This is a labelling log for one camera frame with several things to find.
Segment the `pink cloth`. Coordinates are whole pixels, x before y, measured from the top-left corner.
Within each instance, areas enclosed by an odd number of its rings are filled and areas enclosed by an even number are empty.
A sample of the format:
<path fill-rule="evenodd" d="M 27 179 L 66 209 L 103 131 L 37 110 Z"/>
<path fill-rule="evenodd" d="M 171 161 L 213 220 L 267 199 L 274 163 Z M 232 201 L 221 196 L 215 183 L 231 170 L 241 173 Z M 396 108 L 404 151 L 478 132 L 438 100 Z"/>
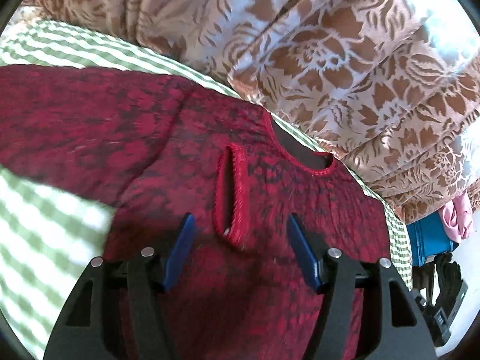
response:
<path fill-rule="evenodd" d="M 473 231 L 473 210 L 467 193 L 455 197 L 439 209 L 443 229 L 450 240 L 460 244 Z"/>

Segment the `green white checkered bedsheet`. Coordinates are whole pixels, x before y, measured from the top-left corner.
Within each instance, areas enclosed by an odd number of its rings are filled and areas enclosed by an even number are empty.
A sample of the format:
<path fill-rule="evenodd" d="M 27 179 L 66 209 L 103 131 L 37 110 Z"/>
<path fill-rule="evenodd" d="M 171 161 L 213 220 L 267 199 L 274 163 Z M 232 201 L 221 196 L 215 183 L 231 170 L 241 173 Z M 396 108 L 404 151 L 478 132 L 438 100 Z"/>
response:
<path fill-rule="evenodd" d="M 11 26 L 1 36 L 1 64 L 176 75 L 240 103 L 224 85 L 149 49 L 50 19 Z M 103 203 L 1 171 L 1 309 L 36 359 L 80 272 L 104 246 L 112 217 Z"/>

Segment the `red black knitted garment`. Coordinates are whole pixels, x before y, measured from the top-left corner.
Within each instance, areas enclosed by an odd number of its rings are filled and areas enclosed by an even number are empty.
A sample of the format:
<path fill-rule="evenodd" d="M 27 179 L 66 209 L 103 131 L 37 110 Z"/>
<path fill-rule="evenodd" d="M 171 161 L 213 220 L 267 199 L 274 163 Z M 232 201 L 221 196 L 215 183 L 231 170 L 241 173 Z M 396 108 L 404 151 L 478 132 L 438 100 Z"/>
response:
<path fill-rule="evenodd" d="M 107 260 L 194 216 L 179 283 L 160 298 L 181 359 L 302 357 L 322 299 L 287 240 L 290 214 L 351 258 L 390 253 L 383 204 L 340 161 L 261 106 L 180 76 L 5 66 L 1 164 L 112 206 Z"/>

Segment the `brown floral patterned curtain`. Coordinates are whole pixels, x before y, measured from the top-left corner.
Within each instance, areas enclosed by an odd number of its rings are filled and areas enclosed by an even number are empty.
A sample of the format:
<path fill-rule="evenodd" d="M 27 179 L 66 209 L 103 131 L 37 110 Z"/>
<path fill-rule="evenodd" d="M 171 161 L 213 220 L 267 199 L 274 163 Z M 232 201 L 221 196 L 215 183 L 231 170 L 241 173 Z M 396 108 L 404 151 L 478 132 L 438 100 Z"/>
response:
<path fill-rule="evenodd" d="M 220 80 L 414 222 L 479 179 L 479 32 L 457 0 L 24 0 Z"/>

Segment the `blue cloth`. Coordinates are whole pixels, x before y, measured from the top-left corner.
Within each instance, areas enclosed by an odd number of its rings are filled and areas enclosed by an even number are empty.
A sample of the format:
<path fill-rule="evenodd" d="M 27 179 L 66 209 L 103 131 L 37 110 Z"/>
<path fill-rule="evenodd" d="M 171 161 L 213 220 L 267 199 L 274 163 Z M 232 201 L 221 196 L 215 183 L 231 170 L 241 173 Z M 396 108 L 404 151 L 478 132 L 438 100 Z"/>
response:
<path fill-rule="evenodd" d="M 412 265 L 414 267 L 423 266 L 430 256 L 452 252 L 458 247 L 458 244 L 445 233 L 438 212 L 408 224 L 407 231 L 412 248 Z"/>

